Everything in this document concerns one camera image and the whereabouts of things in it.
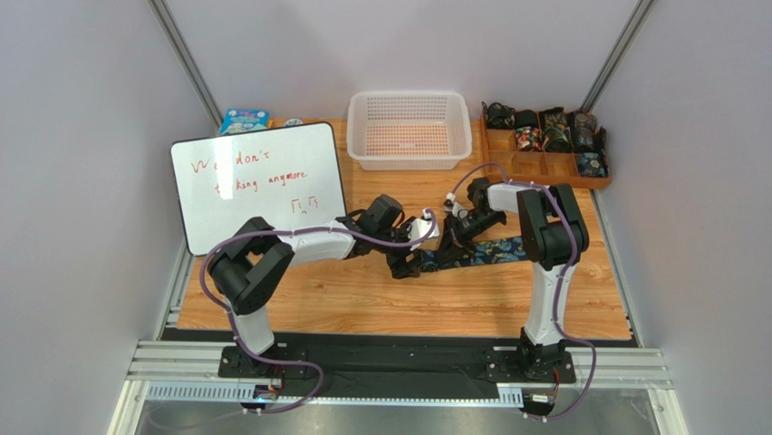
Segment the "rolled green dark tie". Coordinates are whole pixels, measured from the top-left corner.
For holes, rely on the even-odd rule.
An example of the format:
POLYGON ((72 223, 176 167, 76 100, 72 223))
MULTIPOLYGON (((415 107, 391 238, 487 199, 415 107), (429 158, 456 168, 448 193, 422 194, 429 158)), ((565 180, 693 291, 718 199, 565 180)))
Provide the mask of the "rolled green dark tie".
POLYGON ((540 111, 539 120, 543 131, 545 152, 571 153, 573 145, 570 141, 568 121, 563 107, 554 107, 540 111))

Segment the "wooden compartment tray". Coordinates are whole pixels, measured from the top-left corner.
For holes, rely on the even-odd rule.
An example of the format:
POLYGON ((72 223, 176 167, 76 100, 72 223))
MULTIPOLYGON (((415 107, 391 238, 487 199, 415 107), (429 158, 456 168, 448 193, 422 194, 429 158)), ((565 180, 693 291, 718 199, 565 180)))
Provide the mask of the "wooden compartment tray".
MULTIPOLYGON (((579 189, 604 189, 611 183, 612 175, 606 149, 608 131, 600 124, 598 119, 598 126, 594 135, 595 152, 602 153, 605 156, 609 175, 607 178, 584 178, 580 177, 577 172, 575 158, 581 153, 574 150, 571 132, 570 141, 573 145, 571 153, 545 152, 544 145, 542 151, 518 151, 516 149, 514 129, 490 130, 487 128, 483 104, 487 103, 483 102, 481 104, 482 112, 480 118, 483 160, 502 166, 511 179, 534 181, 540 184, 567 183, 579 189)), ((564 112, 570 131, 570 114, 573 111, 567 111, 564 108, 564 112)))

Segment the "rolled dark tie far left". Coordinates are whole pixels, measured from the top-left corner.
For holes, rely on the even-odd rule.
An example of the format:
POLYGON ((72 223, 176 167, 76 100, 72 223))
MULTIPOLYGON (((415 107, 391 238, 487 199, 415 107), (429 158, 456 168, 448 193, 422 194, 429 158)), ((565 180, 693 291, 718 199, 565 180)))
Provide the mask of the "rolled dark tie far left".
POLYGON ((483 104, 486 126, 490 130, 513 130, 516 110, 500 102, 483 104))

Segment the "whiteboard with red writing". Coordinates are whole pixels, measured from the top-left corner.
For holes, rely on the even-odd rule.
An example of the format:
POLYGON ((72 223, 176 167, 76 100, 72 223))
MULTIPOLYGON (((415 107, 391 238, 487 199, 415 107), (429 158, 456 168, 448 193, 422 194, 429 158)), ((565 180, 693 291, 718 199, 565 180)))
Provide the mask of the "whiteboard with red writing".
POLYGON ((346 213, 334 130, 327 122, 178 141, 170 157, 194 256, 207 254, 250 218, 294 229, 346 213))

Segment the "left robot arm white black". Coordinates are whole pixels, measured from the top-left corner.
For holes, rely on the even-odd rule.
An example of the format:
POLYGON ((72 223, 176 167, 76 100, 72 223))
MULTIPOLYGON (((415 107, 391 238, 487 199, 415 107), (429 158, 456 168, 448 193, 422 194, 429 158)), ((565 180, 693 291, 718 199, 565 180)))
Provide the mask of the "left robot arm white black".
POLYGON ((419 217, 402 214, 396 199, 380 195, 365 210, 317 227, 281 230, 253 217, 206 254, 199 279, 210 278, 220 293, 215 301, 225 310, 237 344, 251 356, 262 355, 275 343, 266 305, 289 268, 371 251, 402 260, 439 236, 432 210, 419 217))

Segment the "rolled grey dark tie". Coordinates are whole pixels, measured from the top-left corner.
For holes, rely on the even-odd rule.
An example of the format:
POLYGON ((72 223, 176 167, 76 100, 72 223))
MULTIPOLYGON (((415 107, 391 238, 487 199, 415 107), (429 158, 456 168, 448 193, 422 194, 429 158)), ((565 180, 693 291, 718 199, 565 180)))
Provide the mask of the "rolled grey dark tie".
POLYGON ((570 114, 570 132, 576 152, 595 152, 594 135, 597 126, 596 116, 589 111, 578 109, 570 114))

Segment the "rolled blue floral tie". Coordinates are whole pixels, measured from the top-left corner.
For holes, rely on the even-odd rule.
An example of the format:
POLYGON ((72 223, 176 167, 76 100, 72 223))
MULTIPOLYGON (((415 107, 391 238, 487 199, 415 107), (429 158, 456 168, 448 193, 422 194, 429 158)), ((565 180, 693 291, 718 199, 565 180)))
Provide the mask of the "rolled blue floral tie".
POLYGON ((607 178, 609 175, 605 156, 597 152, 584 152, 575 158, 577 172, 584 178, 607 178))

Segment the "rolled red floral tie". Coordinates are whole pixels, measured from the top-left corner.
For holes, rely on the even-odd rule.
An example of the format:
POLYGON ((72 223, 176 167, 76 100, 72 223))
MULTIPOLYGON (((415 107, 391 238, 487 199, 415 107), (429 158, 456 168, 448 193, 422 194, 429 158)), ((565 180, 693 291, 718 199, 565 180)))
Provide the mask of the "rolled red floral tie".
POLYGON ((518 151, 542 151, 542 131, 535 111, 518 111, 514 123, 514 138, 518 151))

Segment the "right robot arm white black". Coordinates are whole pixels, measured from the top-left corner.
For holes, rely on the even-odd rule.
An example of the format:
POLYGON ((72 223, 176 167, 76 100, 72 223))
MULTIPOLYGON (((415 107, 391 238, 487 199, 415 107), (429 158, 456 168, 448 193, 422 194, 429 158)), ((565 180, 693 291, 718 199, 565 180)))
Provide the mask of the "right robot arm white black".
POLYGON ((531 304, 517 347, 517 369, 528 380, 550 375, 565 359, 568 286, 589 243, 573 190, 567 184, 547 187, 482 177, 468 185, 468 199, 470 209, 458 206, 454 196, 446 199, 448 213, 433 262, 438 267, 496 262, 500 248, 474 239, 496 224, 506 224, 508 214, 517 215, 521 234, 509 243, 519 246, 519 257, 533 267, 531 304))

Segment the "blue printed box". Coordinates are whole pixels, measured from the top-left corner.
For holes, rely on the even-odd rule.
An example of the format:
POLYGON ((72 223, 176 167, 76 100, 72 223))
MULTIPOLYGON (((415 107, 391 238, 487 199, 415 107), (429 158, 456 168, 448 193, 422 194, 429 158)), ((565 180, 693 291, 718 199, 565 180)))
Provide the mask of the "blue printed box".
POLYGON ((269 111, 230 108, 226 110, 219 135, 266 130, 269 120, 269 111))

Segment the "dark blue floral necktie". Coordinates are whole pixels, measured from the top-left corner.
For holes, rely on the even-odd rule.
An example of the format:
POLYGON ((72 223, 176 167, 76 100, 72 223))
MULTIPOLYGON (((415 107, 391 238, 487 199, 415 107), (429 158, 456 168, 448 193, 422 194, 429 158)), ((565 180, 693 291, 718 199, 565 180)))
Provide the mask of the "dark blue floral necktie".
POLYGON ((527 260, 521 237, 474 242, 470 249, 458 246, 423 250, 420 272, 433 273, 453 268, 485 266, 527 260))

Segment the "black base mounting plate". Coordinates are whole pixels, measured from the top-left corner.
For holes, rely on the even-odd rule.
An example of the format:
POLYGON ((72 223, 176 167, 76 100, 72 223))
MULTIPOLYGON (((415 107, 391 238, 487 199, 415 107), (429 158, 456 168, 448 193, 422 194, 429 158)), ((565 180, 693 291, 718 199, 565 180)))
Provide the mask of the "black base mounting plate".
POLYGON ((495 399, 500 383, 552 386, 576 382, 574 362, 528 380, 517 369, 518 338, 277 333, 261 361, 238 346, 223 349, 217 374, 279 382, 284 397, 303 396, 319 382, 318 398, 495 399))

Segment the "aluminium rail frame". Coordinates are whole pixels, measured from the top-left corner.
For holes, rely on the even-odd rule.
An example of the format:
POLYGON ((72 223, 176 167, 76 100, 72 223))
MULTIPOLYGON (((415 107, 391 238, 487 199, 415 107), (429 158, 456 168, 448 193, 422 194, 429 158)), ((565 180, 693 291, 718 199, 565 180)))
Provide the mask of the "aluminium rail frame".
POLYGON ((273 363, 226 333, 142 341, 111 434, 684 434, 661 351, 570 343, 536 379, 514 339, 281 333, 273 363))

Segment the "white plastic perforated basket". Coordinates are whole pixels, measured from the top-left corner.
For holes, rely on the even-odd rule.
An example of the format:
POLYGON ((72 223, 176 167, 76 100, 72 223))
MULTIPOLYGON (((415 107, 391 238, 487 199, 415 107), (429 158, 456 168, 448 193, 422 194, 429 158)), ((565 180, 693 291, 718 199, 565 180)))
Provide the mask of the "white plastic perforated basket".
POLYGON ((346 143, 364 170, 454 169, 473 150, 468 106, 451 91, 358 92, 346 143))

